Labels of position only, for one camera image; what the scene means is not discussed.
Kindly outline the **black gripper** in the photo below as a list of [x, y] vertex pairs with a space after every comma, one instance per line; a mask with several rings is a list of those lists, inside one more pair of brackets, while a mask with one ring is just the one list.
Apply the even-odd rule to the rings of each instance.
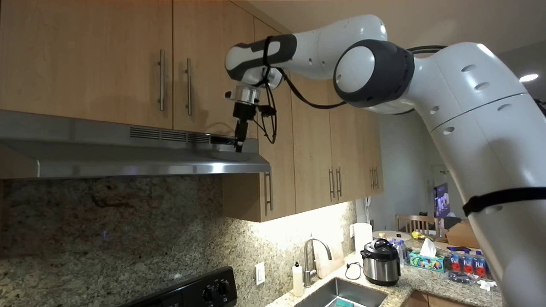
[[233, 148], [237, 153], [242, 151], [244, 148], [244, 141], [247, 136], [247, 120], [256, 115], [256, 110], [257, 110], [256, 103], [242, 103], [242, 102], [233, 103], [232, 115], [237, 117]]

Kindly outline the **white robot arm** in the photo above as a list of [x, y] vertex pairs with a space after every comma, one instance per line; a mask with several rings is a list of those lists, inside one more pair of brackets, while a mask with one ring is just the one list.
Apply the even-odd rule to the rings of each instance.
[[288, 73], [329, 79], [339, 100], [421, 115], [450, 170], [464, 214], [506, 307], [546, 305], [546, 115], [481, 42], [418, 57], [387, 39], [375, 15], [237, 42], [225, 56], [242, 88]]

